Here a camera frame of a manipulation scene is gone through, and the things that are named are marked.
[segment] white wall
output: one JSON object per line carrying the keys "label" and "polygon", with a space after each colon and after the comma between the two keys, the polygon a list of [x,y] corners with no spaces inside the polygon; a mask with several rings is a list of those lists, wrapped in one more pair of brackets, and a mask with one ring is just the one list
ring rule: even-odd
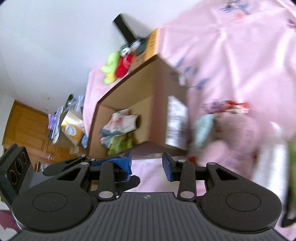
{"label": "white wall", "polygon": [[83,94],[91,69],[123,43],[112,24],[119,13],[153,30],[199,1],[6,0],[0,6],[0,89],[53,113],[70,93]]}
{"label": "white wall", "polygon": [[12,97],[0,90],[0,156],[3,153],[2,140],[13,102]]}

